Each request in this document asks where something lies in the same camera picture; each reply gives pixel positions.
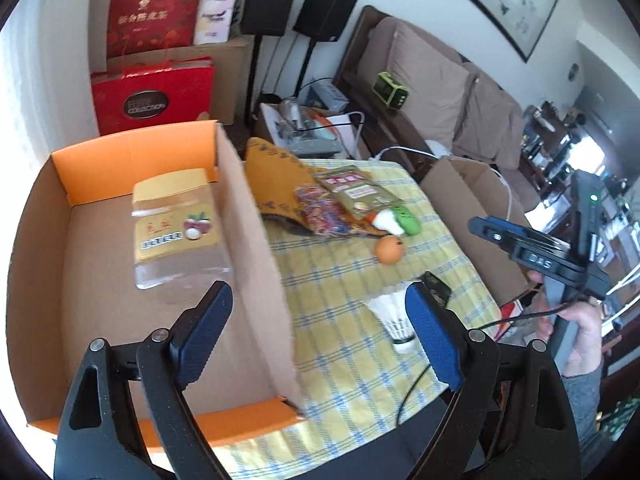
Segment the white curtain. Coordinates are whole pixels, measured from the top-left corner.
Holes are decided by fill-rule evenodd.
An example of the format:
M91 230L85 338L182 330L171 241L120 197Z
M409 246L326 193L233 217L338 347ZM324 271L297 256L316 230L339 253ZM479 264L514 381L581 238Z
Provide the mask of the white curtain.
M88 68L89 0L20 0L0 30L0 324L20 215L52 150L98 135ZM0 330L0 409L43 469L53 446L25 427Z

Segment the gray sleeve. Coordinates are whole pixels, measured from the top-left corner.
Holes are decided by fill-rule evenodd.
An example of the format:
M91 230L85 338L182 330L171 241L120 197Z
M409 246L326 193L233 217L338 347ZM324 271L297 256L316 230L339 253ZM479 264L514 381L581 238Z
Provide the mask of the gray sleeve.
M600 463L613 444L606 435L596 430L601 375L602 368L598 368L587 375L562 378L578 430L583 478Z

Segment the black speaker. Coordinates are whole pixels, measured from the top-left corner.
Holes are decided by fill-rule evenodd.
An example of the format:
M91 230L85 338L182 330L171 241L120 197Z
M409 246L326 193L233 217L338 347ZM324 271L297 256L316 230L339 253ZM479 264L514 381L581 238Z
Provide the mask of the black speaker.
M243 34L284 36L293 0L244 0L240 22Z
M293 30L317 42L338 41L358 0L305 0Z

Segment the red shopping bag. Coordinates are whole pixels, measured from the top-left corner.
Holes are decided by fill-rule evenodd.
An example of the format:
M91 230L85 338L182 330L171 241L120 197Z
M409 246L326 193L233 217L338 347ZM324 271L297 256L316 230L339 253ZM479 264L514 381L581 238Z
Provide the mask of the red shopping bag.
M100 135L209 118L214 70L206 57L92 74Z
M199 0L111 0L107 57L193 43Z

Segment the shuttlecock feather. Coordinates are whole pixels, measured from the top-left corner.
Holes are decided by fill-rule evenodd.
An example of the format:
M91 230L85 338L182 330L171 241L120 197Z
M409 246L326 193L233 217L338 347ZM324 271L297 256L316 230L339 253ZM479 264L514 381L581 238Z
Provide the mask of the shuttlecock feather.
M393 348L399 354L405 354L414 348L415 331L404 307L404 295L410 282L403 284L400 290L383 294L366 301L369 310L375 314L391 338Z

